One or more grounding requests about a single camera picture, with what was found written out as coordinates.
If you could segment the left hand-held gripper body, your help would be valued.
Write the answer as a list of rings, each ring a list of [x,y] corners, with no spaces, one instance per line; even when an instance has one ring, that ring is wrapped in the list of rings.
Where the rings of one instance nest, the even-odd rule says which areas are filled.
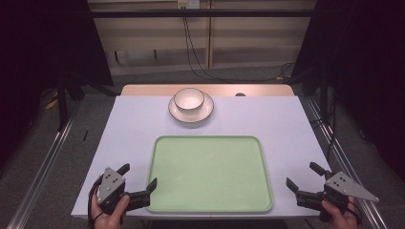
[[[146,189],[135,193],[126,192],[126,178],[124,175],[119,175],[117,170],[107,167],[101,176],[97,198],[97,203],[101,210],[105,214],[111,215],[115,210],[117,203],[123,196],[128,196],[130,198],[129,204],[126,208],[127,211],[149,206],[150,194]]]

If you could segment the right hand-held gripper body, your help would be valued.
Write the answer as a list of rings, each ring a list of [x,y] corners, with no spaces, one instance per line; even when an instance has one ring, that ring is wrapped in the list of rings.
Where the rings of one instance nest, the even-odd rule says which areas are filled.
[[[322,206],[322,201],[327,200],[344,214],[350,201],[349,197],[379,202],[377,196],[343,172],[332,173],[331,171],[322,171],[318,172],[318,175],[325,178],[324,190],[318,193],[310,193],[301,191],[298,187],[295,187],[295,197],[298,206],[326,214],[327,211]]]

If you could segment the light green tray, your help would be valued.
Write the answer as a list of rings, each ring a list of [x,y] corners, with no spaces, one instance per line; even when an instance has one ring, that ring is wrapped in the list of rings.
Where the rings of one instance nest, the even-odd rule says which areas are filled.
[[[273,205],[266,162],[254,136],[161,136],[149,179],[148,210],[169,214],[262,214]]]

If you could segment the white saucer plate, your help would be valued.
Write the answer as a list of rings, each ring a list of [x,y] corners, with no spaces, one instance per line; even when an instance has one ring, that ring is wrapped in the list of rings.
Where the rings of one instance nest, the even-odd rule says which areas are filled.
[[[168,104],[168,111],[175,119],[185,123],[195,123],[209,118],[214,111],[214,101],[209,94],[203,93],[204,102],[201,107],[192,113],[182,111],[176,104],[174,99],[171,99]]]

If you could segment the white bowl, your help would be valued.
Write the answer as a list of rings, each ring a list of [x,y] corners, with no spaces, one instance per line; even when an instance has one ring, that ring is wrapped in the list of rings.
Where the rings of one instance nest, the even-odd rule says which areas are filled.
[[[195,88],[181,89],[174,95],[174,103],[181,110],[193,111],[199,109],[204,103],[204,95]]]

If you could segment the person's left hand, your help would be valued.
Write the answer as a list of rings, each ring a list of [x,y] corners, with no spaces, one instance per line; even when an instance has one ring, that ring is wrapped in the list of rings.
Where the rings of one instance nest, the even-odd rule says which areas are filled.
[[[126,214],[126,208],[129,204],[130,198],[123,196],[117,203],[117,206],[111,215],[105,214],[97,203],[96,188],[92,193],[91,202],[91,225],[94,229],[120,229],[121,218]]]

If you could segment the person's right hand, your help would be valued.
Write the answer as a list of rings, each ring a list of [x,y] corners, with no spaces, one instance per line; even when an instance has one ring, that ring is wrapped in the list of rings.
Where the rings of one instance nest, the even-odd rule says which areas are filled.
[[[354,215],[357,213],[354,203],[354,197],[349,197],[348,209],[344,214],[341,214],[340,210],[327,200],[322,201],[322,206],[330,214],[330,229],[358,229],[357,217]]]

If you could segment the white table mat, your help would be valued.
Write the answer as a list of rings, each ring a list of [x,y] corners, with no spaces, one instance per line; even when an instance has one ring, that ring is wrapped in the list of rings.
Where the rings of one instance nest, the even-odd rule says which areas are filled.
[[[131,166],[126,175],[130,192],[142,190],[151,181],[149,170],[156,140],[175,135],[254,136],[262,146],[271,188],[272,208],[262,214],[182,214],[134,211],[144,219],[180,218],[277,218],[307,216],[310,211],[296,204],[286,179],[310,192],[322,190],[324,180],[310,168],[311,162],[328,165],[296,96],[217,96],[212,115],[199,123],[182,123],[169,114],[166,96],[120,96],[110,113],[73,216],[87,214],[87,196],[95,179],[106,167]]]

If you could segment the black metal stand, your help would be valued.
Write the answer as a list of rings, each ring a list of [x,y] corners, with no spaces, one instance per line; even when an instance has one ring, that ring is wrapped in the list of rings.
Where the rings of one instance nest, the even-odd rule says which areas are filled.
[[[70,72],[62,72],[57,81],[57,101],[59,103],[59,127],[58,130],[61,131],[68,122],[68,108],[67,108],[67,98],[68,94],[72,100],[82,100],[85,96],[84,92],[80,87],[80,80],[78,77]]]
[[[303,78],[304,95],[314,95],[319,89],[321,120],[328,124],[328,74],[325,70],[309,68]]]

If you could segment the right black curtain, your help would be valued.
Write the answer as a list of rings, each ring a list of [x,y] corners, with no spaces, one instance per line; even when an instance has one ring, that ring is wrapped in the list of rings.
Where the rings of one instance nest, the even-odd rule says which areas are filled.
[[[316,0],[292,75],[331,85],[405,182],[405,0]]]

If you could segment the black curtain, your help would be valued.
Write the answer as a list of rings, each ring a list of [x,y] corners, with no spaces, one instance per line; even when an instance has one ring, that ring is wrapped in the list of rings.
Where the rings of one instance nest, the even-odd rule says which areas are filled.
[[[88,0],[0,0],[0,170],[43,91],[84,83],[113,83]]]
[[[405,0],[316,0],[292,75],[331,85],[405,182]]]

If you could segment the left black curtain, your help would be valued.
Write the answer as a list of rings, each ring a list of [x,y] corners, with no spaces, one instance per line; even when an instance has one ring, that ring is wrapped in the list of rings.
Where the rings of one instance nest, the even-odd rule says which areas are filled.
[[[0,170],[43,91],[84,83],[113,83],[88,0],[0,0]]]

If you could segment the black horizontal bar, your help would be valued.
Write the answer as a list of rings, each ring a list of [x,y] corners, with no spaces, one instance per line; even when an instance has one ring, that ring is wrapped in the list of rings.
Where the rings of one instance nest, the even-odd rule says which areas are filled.
[[[311,17],[314,10],[93,10],[94,18]]]

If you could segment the right aluminium rail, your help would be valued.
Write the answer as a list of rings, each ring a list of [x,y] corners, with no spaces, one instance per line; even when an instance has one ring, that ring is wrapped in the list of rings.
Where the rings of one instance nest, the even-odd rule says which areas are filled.
[[[321,121],[320,105],[314,98],[308,98],[303,102],[303,105],[304,108],[308,110],[309,120],[313,122],[313,131],[321,145],[327,163],[334,171],[342,171],[362,185],[363,182],[342,148],[337,138],[336,131],[331,126]],[[375,202],[358,198],[356,204],[360,207],[362,212],[363,222],[368,222],[372,229],[388,229]]]

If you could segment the aluminium rail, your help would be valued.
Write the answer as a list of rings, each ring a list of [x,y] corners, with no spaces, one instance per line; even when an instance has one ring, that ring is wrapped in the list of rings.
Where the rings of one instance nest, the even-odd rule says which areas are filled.
[[[7,229],[24,229],[27,221],[32,213],[33,207],[35,206],[39,196],[43,190],[45,182],[48,179],[50,171],[56,161],[65,140],[70,133],[73,126],[77,113],[82,105],[81,101],[75,102],[70,116],[68,117],[66,123],[55,135],[53,143],[48,150],[46,157],[44,158],[41,167],[35,174],[35,177],[30,185],[30,188],[26,192],[25,196],[20,201],[15,213],[13,214]]]
[[[309,120],[313,122],[313,131],[321,145],[327,163],[334,171],[342,171],[362,185],[363,182],[342,148],[337,138],[336,131],[331,126],[321,121],[320,105],[314,98],[308,98],[303,102],[303,105],[304,108],[308,110]],[[375,202],[358,198],[356,204],[360,207],[362,212],[363,222],[368,222],[372,229],[388,229]]]

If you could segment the left aluminium rail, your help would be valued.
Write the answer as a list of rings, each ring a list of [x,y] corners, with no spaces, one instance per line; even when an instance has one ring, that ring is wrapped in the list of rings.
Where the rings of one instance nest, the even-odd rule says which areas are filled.
[[[55,135],[53,143],[48,150],[46,157],[44,158],[41,167],[35,174],[35,177],[30,185],[30,188],[26,192],[25,196],[20,201],[15,213],[13,214],[7,229],[24,229],[27,221],[32,213],[33,207],[35,206],[39,196],[43,190],[45,182],[48,179],[50,171],[56,161],[65,140],[70,133],[73,126],[77,113],[82,105],[81,101],[75,102],[70,116],[68,117],[66,123]]]

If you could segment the white wall socket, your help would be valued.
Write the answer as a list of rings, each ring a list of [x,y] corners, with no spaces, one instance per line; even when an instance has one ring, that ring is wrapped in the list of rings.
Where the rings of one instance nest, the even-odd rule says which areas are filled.
[[[179,9],[197,10],[201,6],[200,0],[177,0]]]

